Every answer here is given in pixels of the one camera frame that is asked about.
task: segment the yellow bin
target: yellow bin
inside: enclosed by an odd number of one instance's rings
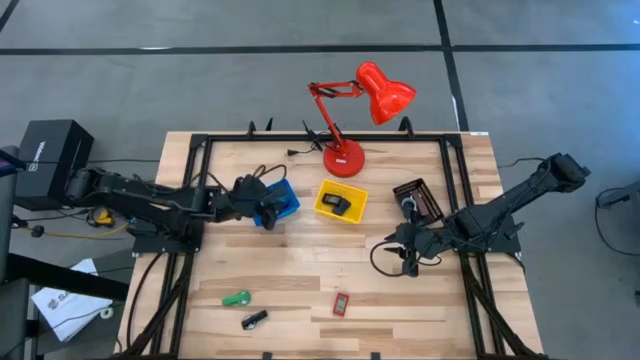
[[[351,203],[351,206],[342,216],[334,214],[331,212],[333,206],[322,202],[322,197],[326,193],[342,196]],[[316,204],[313,206],[313,209],[323,215],[357,224],[360,222],[360,219],[362,219],[362,213],[364,213],[364,206],[367,204],[368,195],[364,190],[325,179],[322,181],[322,186],[318,192],[318,197],[316,197]]]

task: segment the white paper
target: white paper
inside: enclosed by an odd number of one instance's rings
[[[71,268],[72,270],[91,273],[97,276],[96,266],[91,259],[84,259]],[[101,299],[92,296],[78,295],[64,290],[43,288],[31,297],[40,313],[53,328],[60,341],[69,341],[75,334],[84,328],[100,311],[113,303],[110,299]],[[89,314],[91,315],[63,321]]]

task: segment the lamp base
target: lamp base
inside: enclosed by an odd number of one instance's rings
[[[338,177],[354,176],[364,166],[364,150],[360,144],[348,139],[344,139],[344,144],[346,155],[340,151],[324,149],[324,167]],[[331,142],[329,146],[333,148],[335,143]]]

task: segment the blue bin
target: blue bin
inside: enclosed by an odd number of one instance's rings
[[[276,216],[276,219],[278,220],[282,219],[285,216],[289,216],[293,214],[300,207],[300,201],[298,201],[298,197],[296,196],[296,193],[293,192],[293,188],[291,187],[291,184],[289,184],[287,179],[282,179],[277,183],[273,183],[267,186],[267,189],[272,190],[276,186],[282,186],[282,185],[285,186],[287,190],[284,196],[279,198],[278,201],[286,205],[284,205],[284,207],[281,208],[280,211],[278,212],[278,215]],[[253,222],[256,224],[256,226],[262,226],[262,216],[257,214],[254,215]]]

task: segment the lamp shade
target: lamp shade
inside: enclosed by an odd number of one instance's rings
[[[416,97],[414,88],[405,83],[387,79],[378,65],[371,61],[358,67],[356,81],[371,97],[371,118],[376,125],[382,125],[393,119]]]

